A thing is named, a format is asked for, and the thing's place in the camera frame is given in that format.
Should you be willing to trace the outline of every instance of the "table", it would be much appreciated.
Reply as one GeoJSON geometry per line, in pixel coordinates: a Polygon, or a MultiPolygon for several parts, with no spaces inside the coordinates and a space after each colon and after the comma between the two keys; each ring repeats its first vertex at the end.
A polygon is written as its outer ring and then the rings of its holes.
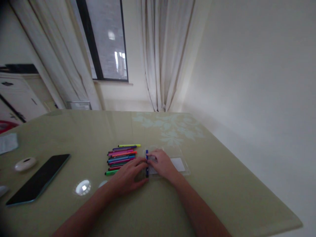
{"type": "MultiPolygon", "coordinates": [[[[298,217],[190,114],[56,110],[12,129],[19,148],[0,156],[0,199],[7,230],[17,236],[48,236],[97,189],[105,176],[107,152],[118,144],[181,149],[191,175],[187,181],[233,236],[268,236],[302,226],[298,217]],[[34,202],[6,207],[6,201],[53,155],[71,154],[45,192],[34,202]],[[23,173],[14,165],[35,157],[23,173]],[[90,192],[76,186],[89,180],[90,192]]],[[[115,200],[91,236],[193,236],[173,187],[150,180],[140,190],[115,200]]]]}

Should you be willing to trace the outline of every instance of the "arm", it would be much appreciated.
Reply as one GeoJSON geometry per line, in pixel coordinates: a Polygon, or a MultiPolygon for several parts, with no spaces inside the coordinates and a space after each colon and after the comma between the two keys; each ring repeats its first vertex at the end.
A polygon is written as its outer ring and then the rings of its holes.
{"type": "Polygon", "coordinates": [[[143,161],[146,159],[137,158],[121,167],[109,182],[100,187],[75,214],[56,230],[53,236],[87,236],[93,224],[112,200],[130,193],[148,181],[148,179],[143,179],[140,182],[134,182],[136,175],[148,167],[146,163],[142,163],[143,161]]]}
{"type": "Polygon", "coordinates": [[[215,213],[176,170],[163,150],[155,150],[148,155],[156,157],[156,162],[148,160],[148,163],[175,187],[197,236],[231,237],[215,213]]]}

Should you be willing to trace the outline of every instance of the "yellow marker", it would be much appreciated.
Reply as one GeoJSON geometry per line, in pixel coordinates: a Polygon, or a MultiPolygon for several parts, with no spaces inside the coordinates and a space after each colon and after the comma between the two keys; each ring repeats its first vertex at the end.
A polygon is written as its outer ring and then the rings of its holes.
{"type": "Polygon", "coordinates": [[[127,147],[127,146],[137,146],[137,147],[141,147],[140,144],[118,145],[118,147],[127,147]]]}

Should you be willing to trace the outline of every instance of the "green marker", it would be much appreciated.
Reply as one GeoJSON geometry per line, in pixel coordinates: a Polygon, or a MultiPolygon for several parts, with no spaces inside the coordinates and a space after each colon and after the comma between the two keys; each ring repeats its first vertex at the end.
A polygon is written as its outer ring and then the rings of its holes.
{"type": "Polygon", "coordinates": [[[105,172],[105,175],[108,176],[108,175],[113,175],[117,172],[118,170],[115,170],[115,171],[107,171],[105,172]]]}

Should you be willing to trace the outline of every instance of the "marker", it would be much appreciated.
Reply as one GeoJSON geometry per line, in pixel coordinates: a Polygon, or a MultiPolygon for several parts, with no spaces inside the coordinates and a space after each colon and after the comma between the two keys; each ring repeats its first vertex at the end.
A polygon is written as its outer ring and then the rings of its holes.
{"type": "Polygon", "coordinates": [[[140,144],[118,145],[118,147],[127,147],[127,146],[137,146],[137,147],[141,147],[140,144]]]}
{"type": "Polygon", "coordinates": [[[113,160],[113,159],[117,159],[117,158],[122,158],[122,157],[126,157],[126,156],[131,156],[131,155],[120,155],[120,156],[114,156],[114,157],[109,157],[108,160],[113,160]]]}
{"type": "Polygon", "coordinates": [[[113,156],[113,155],[118,155],[118,154],[123,154],[126,152],[132,152],[134,151],[133,149],[129,149],[129,150],[124,150],[124,151],[116,151],[116,152],[110,152],[108,153],[108,156],[113,156]]]}
{"type": "MultiPolygon", "coordinates": [[[[148,160],[148,150],[146,150],[146,160],[148,160]]],[[[149,170],[148,170],[148,167],[146,167],[146,178],[148,178],[149,177],[149,170]]]]}
{"type": "Polygon", "coordinates": [[[124,156],[124,157],[117,158],[117,159],[111,159],[111,160],[108,160],[107,163],[109,163],[109,165],[111,165],[115,161],[127,160],[127,159],[132,159],[132,158],[135,158],[135,156],[132,155],[132,156],[124,156]]]}
{"type": "Polygon", "coordinates": [[[127,162],[122,162],[122,163],[119,163],[119,164],[110,165],[110,168],[117,167],[117,166],[122,166],[122,165],[125,165],[125,164],[127,164],[127,162]]]}
{"type": "Polygon", "coordinates": [[[113,148],[113,151],[134,149],[136,147],[137,146],[118,147],[118,148],[113,148]]]}
{"type": "Polygon", "coordinates": [[[111,165],[114,165],[114,164],[118,164],[118,163],[123,163],[123,162],[129,162],[131,160],[134,160],[135,158],[131,158],[131,159],[126,159],[126,160],[120,160],[120,161],[114,161],[112,163],[110,163],[111,165]]]}
{"type": "Polygon", "coordinates": [[[131,154],[137,154],[137,151],[125,152],[125,153],[113,155],[112,157],[117,157],[117,156],[122,156],[122,155],[131,155],[131,154]]]}
{"type": "Polygon", "coordinates": [[[113,175],[113,174],[115,174],[117,171],[118,171],[118,170],[115,170],[115,171],[107,171],[107,172],[105,172],[104,174],[105,174],[106,176],[108,176],[108,175],[113,175]]]}
{"type": "Polygon", "coordinates": [[[108,168],[108,171],[119,170],[121,167],[122,166],[110,167],[110,168],[108,168]]]}

